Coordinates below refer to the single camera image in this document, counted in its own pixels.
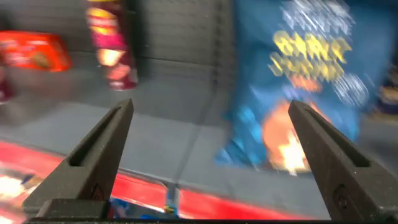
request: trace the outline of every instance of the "gray floor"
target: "gray floor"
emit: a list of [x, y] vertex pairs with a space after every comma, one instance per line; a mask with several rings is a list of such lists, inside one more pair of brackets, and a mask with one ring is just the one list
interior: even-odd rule
[[[148, 77], [134, 90], [112, 91], [91, 54], [73, 54], [75, 66], [63, 73], [12, 68], [19, 94], [0, 106], [0, 138], [68, 154], [117, 101], [133, 99], [135, 113], [121, 168], [178, 183], [181, 188], [266, 208], [329, 218], [315, 181], [275, 171], [220, 167], [214, 155], [228, 138], [221, 117], [229, 93], [213, 90], [211, 69], [198, 66], [199, 80], [173, 75], [164, 62], [143, 62]], [[366, 120], [360, 143], [396, 174], [398, 126]]]

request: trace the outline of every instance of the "chip bag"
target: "chip bag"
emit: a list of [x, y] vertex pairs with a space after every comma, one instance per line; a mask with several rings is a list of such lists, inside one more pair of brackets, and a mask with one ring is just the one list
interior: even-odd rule
[[395, 8], [382, 1], [235, 0], [239, 74], [220, 163], [310, 168], [288, 114], [300, 100], [349, 139], [389, 68]]

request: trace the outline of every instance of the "red package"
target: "red package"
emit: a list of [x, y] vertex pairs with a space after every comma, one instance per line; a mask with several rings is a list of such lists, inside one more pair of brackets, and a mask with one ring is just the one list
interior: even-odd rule
[[72, 65], [59, 36], [6, 30], [0, 31], [0, 49], [13, 67], [61, 72]]
[[88, 0], [88, 3], [88, 25], [110, 87], [114, 90], [133, 88], [138, 83], [137, 69], [127, 44], [128, 32], [120, 1]]

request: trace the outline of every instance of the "snack can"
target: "snack can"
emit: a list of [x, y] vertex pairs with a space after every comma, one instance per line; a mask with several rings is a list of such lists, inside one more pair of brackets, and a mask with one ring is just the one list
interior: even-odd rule
[[109, 86], [127, 90], [138, 83], [137, 69], [128, 46], [126, 15], [120, 0], [88, 0], [86, 10], [96, 56], [105, 67]]

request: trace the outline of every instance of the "gray wall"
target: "gray wall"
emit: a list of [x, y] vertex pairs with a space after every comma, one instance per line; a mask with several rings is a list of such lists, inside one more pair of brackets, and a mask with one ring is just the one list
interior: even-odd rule
[[[234, 47], [230, 0], [126, 0], [138, 58], [171, 62], [176, 73], [211, 67], [213, 81], [230, 85]], [[86, 0], [0, 0], [13, 29], [61, 35], [69, 51], [92, 52]]]

